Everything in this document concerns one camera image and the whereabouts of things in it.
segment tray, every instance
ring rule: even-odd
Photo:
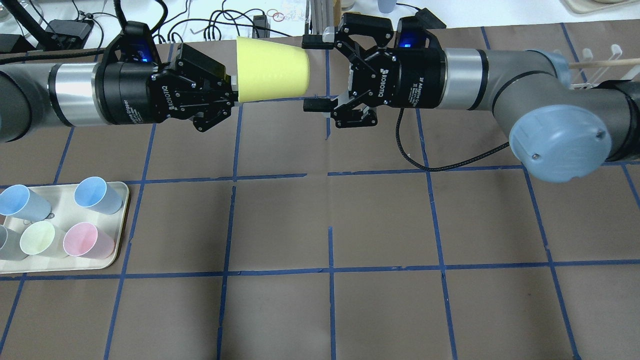
[[[0,259],[0,274],[14,274],[22,272],[44,272],[65,270],[95,270],[111,265],[118,256],[120,238],[124,228],[125,216],[129,207],[129,188],[125,183],[110,182],[111,187],[123,198],[123,206],[117,213],[106,215],[78,206],[74,200],[77,184],[34,186],[35,193],[41,195],[51,203],[51,213],[48,221],[64,231],[68,231],[79,222],[90,222],[111,236],[116,243],[115,250],[106,259],[86,259],[67,256],[61,259],[45,258],[43,256],[27,256],[20,261]],[[6,217],[4,226],[22,234],[31,225],[29,220]]]
[[[590,13],[598,10],[604,10],[611,8],[613,6],[620,6],[624,4],[634,3],[640,0],[626,0],[621,3],[607,4],[607,3],[599,3],[593,0],[564,0],[569,8],[575,13]]]

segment black device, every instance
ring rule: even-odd
[[[62,43],[64,50],[82,49],[93,29],[92,20],[52,20],[45,32],[54,40]]]
[[[35,49],[22,35],[0,34],[0,54],[26,53]]]
[[[259,28],[253,28],[252,38],[268,38],[269,37],[269,19],[267,15],[254,15],[253,23]]]

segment rubber band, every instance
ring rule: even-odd
[[[278,15],[278,14],[280,14],[280,15],[282,16],[282,18],[281,18],[280,20],[276,19],[276,15]],[[281,13],[281,12],[276,12],[275,14],[273,14],[273,15],[271,16],[271,18],[272,18],[272,19],[273,19],[273,21],[275,21],[275,22],[281,22],[281,21],[283,21],[283,20],[284,20],[284,14],[283,14],[283,13]]]

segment blue cup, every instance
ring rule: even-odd
[[[390,13],[394,11],[397,0],[378,0],[378,10],[381,13]]]
[[[51,213],[51,204],[24,185],[13,185],[0,193],[0,214],[41,221]]]
[[[79,183],[74,199],[79,206],[103,214],[114,214],[122,207],[122,198],[107,182],[97,176]]]

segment gray cup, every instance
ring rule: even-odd
[[[20,249],[20,234],[0,225],[0,259],[20,261],[26,257]]]

